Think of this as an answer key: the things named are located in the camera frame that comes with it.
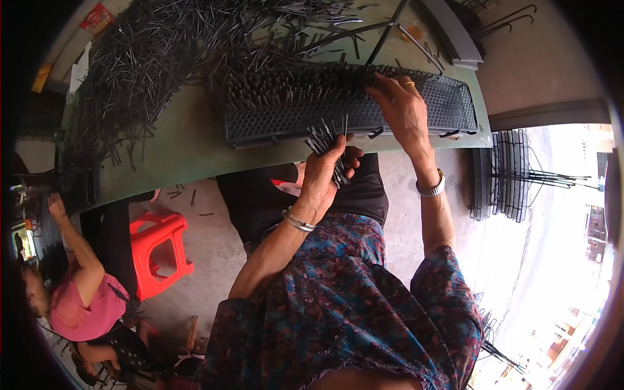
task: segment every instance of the bangle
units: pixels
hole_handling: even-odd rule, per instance
[[[294,216],[293,213],[290,211],[292,208],[292,206],[289,206],[288,210],[282,210],[281,216],[284,217],[284,220],[296,227],[297,229],[301,230],[302,232],[312,232],[314,228],[316,228],[316,225],[310,225],[309,223],[306,223]]]

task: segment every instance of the hand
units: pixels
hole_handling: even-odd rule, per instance
[[[293,215],[316,225],[334,202],[336,185],[331,181],[334,174],[334,164],[345,153],[345,163],[349,169],[345,173],[347,178],[352,178],[355,168],[359,167],[357,157],[362,157],[364,152],[356,147],[347,147],[347,138],[339,135],[336,145],[324,155],[317,157],[312,153],[306,161],[306,172],[301,187],[301,195],[293,206]]]
[[[50,194],[48,197],[47,209],[50,211],[50,215],[56,222],[67,216],[65,213],[65,205],[61,200],[61,196],[57,192]]]
[[[432,159],[427,107],[412,79],[408,76],[400,76],[398,80],[390,79],[379,73],[375,73],[375,76],[390,91],[393,101],[379,89],[365,87],[365,90],[381,107],[394,138],[415,164],[423,159]]]

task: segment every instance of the wristwatch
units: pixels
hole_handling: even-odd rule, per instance
[[[436,197],[440,195],[442,191],[444,191],[444,182],[446,181],[444,178],[444,174],[442,173],[442,170],[440,170],[440,168],[437,169],[437,172],[440,174],[440,183],[430,190],[423,190],[418,185],[418,181],[416,180],[416,190],[418,190],[418,193],[421,194],[422,197],[426,197],[426,198]]]

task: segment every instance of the floral blouse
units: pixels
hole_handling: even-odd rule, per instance
[[[377,221],[328,213],[263,300],[219,304],[202,388],[303,389],[352,367],[464,389],[482,335],[455,254],[436,249],[409,289],[385,262]]]

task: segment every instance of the stool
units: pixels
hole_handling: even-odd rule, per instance
[[[137,233],[145,222],[156,225]],[[149,212],[130,223],[130,242],[132,258],[137,273],[137,297],[140,300],[151,298],[169,288],[178,279],[193,272],[193,264],[188,264],[184,257],[182,232],[187,229],[187,221],[182,214],[170,213],[156,215]],[[150,260],[152,250],[165,240],[171,240],[175,254],[175,272],[170,276],[157,273],[158,265]]]

